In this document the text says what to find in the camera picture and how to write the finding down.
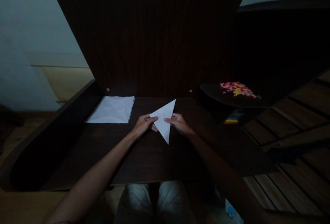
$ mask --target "hand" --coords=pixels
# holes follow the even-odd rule
[[[173,113],[172,119],[164,118],[166,123],[170,123],[171,126],[174,126],[181,135],[188,135],[194,131],[188,126],[181,114]]]
[[[157,132],[158,129],[154,124],[156,120],[158,120],[157,116],[152,118],[150,118],[149,114],[140,116],[132,130],[132,133],[136,135],[137,139],[139,139],[148,128]]]

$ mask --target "desk surface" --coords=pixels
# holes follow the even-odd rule
[[[134,127],[140,115],[153,112],[171,98],[136,98],[128,124],[85,124],[84,131],[51,179],[42,187],[69,189]],[[174,112],[221,155],[241,176],[276,171],[275,165],[237,126],[216,126],[194,99],[177,99]],[[205,180],[209,174],[192,145],[171,128],[169,145],[148,131],[121,163],[111,185],[165,180]]]

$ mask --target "shelf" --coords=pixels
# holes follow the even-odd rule
[[[231,92],[223,93],[218,84],[201,84],[200,89],[212,99],[236,108],[270,108],[271,105],[263,99],[237,95]]]

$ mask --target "white paper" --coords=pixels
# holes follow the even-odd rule
[[[134,100],[134,96],[104,96],[86,123],[128,123]]]
[[[169,143],[169,130],[171,128],[171,124],[166,123],[164,118],[172,118],[175,101],[176,100],[173,100],[172,102],[164,105],[162,108],[150,114],[150,117],[158,117],[158,120],[154,122],[154,124],[156,125],[160,134],[164,137],[167,144]]]

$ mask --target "leg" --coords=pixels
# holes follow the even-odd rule
[[[167,181],[161,184],[157,204],[157,220],[162,224],[196,223],[181,181]]]
[[[147,184],[126,185],[119,200],[114,224],[152,223],[153,210]]]

